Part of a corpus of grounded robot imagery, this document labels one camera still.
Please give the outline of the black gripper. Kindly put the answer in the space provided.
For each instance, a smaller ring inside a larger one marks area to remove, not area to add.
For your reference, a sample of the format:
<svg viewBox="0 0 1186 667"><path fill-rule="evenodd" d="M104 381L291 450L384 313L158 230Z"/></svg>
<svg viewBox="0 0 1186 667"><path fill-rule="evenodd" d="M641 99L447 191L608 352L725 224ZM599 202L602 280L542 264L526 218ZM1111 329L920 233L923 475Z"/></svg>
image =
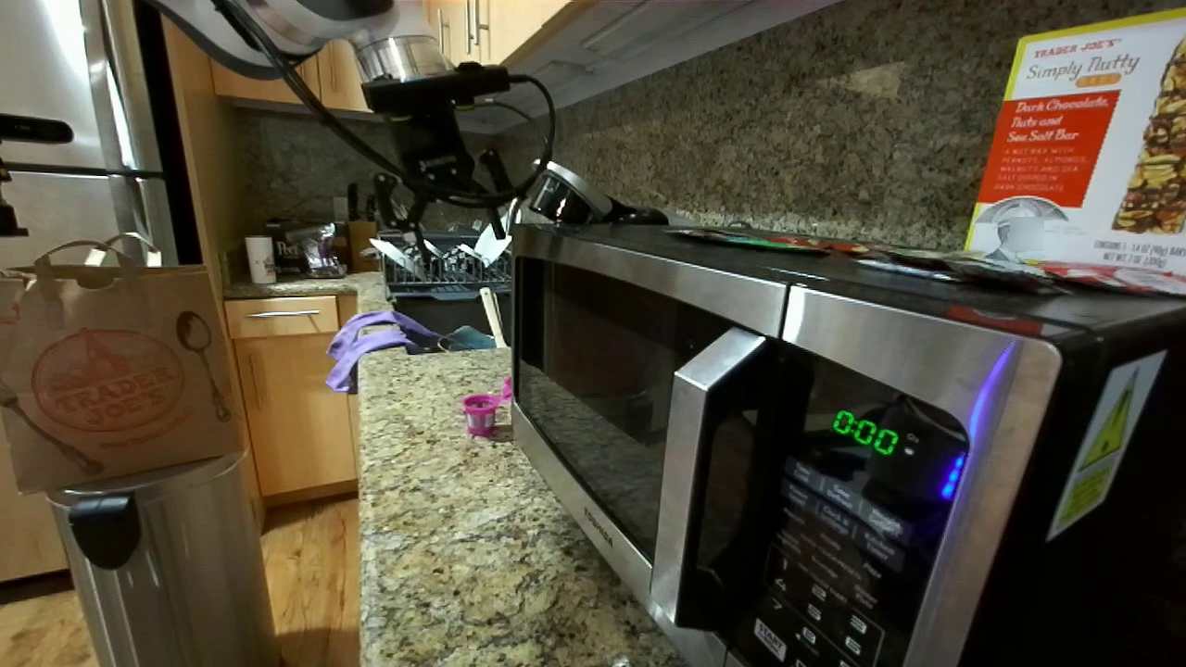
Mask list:
<svg viewBox="0 0 1186 667"><path fill-rule="evenodd" d="M401 168L414 192L463 206L489 196L476 180L476 156L447 109L414 113L401 122Z"/></svg>

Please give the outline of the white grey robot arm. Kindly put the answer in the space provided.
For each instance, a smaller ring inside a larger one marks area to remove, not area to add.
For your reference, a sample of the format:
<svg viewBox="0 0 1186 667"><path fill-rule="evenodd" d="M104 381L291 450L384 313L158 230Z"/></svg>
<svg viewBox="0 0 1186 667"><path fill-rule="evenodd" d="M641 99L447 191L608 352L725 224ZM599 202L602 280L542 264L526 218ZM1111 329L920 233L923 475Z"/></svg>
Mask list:
<svg viewBox="0 0 1186 667"><path fill-rule="evenodd" d="M398 175L414 196L492 206L476 180L455 109L502 93L502 68L455 68L422 26L414 0L148 0L207 56L250 80L282 80L350 149ZM363 103L392 122L392 156L350 134L296 68L345 44Z"/></svg>

